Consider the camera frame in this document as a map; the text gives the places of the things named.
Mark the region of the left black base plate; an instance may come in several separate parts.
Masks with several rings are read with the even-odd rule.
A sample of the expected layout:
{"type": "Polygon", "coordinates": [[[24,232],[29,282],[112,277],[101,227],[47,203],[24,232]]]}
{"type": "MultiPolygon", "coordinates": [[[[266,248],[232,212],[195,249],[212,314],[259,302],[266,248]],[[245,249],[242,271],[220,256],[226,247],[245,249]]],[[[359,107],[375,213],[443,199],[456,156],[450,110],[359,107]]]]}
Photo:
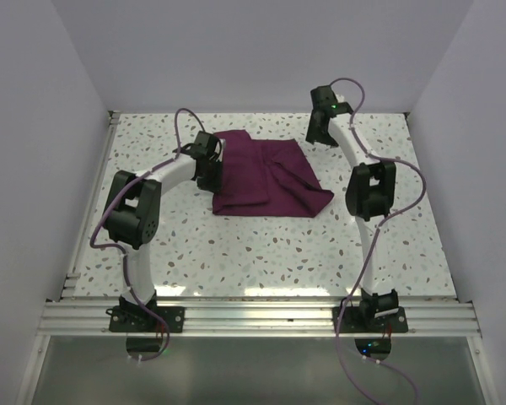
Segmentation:
{"type": "MultiPolygon", "coordinates": [[[[185,308],[182,306],[157,306],[149,309],[166,322],[165,330],[170,333],[182,333],[185,320],[185,308]]],[[[120,307],[116,305],[105,311],[110,317],[110,332],[161,332],[160,321],[141,307],[120,307]]]]}

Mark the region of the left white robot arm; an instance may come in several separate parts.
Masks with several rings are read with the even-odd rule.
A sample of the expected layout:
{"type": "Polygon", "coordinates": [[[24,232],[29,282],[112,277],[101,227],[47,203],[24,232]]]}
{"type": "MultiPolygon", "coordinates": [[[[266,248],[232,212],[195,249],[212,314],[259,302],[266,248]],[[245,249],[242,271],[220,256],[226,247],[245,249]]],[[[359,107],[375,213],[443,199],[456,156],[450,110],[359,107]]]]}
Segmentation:
{"type": "Polygon", "coordinates": [[[156,289],[150,269],[150,246],[160,221],[162,196],[186,181],[213,194],[223,180],[223,151],[226,142],[216,135],[200,131],[192,143],[180,146],[175,156],[138,173],[115,173],[105,203],[105,211],[95,232],[105,229],[109,243],[121,253],[124,290],[120,306],[132,308],[129,322],[139,331],[153,329],[159,319],[152,306],[156,289]]]}

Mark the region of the purple surgical wrap cloth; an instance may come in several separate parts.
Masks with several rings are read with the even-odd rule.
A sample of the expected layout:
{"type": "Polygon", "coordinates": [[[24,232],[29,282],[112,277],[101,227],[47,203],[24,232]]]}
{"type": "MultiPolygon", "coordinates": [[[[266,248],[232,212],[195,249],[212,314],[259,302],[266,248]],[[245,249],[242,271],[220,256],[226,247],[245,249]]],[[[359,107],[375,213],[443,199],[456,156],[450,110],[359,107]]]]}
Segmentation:
{"type": "Polygon", "coordinates": [[[213,214],[313,218],[332,201],[296,140],[255,140],[244,130],[217,136],[225,147],[213,214]]]}

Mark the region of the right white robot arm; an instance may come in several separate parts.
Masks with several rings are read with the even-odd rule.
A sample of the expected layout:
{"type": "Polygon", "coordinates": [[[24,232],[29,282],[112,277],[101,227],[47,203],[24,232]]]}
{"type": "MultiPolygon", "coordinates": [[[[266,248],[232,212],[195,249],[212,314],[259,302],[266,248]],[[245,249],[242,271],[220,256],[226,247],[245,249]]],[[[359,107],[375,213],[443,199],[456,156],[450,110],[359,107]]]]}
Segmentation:
{"type": "Polygon", "coordinates": [[[310,98],[312,111],[306,141],[339,147],[352,169],[345,203],[358,226],[363,249],[358,319],[366,330],[378,331],[399,307],[393,283],[384,274],[386,249],[375,247],[380,223],[389,216],[395,200],[396,165],[372,156],[370,145],[358,134],[355,110],[339,99],[331,86],[312,89],[310,98]]]}

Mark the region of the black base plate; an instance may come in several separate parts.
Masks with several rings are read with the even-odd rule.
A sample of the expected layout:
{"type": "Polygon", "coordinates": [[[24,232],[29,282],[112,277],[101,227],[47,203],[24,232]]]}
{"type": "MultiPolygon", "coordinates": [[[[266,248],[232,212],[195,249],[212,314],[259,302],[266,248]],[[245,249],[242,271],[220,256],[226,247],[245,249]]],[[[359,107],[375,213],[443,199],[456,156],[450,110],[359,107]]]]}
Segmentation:
{"type": "MultiPolygon", "coordinates": [[[[166,322],[165,330],[170,333],[182,333],[185,320],[185,308],[182,306],[157,306],[149,309],[166,322]]],[[[110,317],[110,332],[161,332],[160,321],[141,307],[120,307],[116,305],[105,311],[110,317]]]]}
{"type": "Polygon", "coordinates": [[[407,333],[409,326],[407,324],[406,312],[403,307],[399,307],[395,314],[372,318],[366,321],[356,306],[348,306],[342,317],[342,321],[338,326],[338,318],[341,309],[333,307],[331,309],[331,317],[334,330],[339,333],[407,333]]]}

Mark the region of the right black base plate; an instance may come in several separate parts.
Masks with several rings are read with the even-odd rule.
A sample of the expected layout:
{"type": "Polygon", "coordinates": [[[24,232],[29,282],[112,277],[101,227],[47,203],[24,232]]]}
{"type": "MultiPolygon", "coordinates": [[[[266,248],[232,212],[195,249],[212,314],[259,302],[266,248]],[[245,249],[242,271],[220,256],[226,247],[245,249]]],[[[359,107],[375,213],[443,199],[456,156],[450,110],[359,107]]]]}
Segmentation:
{"type": "Polygon", "coordinates": [[[334,330],[339,333],[407,333],[409,326],[407,324],[406,312],[403,307],[399,307],[395,314],[372,318],[366,321],[356,306],[348,306],[342,317],[342,321],[338,326],[338,318],[341,309],[333,307],[331,309],[331,317],[334,330]]]}

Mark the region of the aluminium mounting rail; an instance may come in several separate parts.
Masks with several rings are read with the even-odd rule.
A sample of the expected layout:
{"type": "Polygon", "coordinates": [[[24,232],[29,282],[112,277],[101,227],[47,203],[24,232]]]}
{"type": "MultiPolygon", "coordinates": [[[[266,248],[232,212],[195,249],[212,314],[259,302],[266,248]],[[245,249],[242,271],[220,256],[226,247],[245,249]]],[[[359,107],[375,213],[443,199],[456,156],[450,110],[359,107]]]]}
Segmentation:
{"type": "MultiPolygon", "coordinates": [[[[184,338],[328,338],[334,333],[331,311],[337,304],[333,297],[159,301],[161,306],[184,307],[184,338]]],[[[89,298],[47,303],[36,332],[41,336],[107,336],[110,318],[105,311],[112,305],[111,300],[89,298]]],[[[406,297],[401,299],[401,306],[410,338],[473,338],[481,334],[471,304],[406,297]]]]}

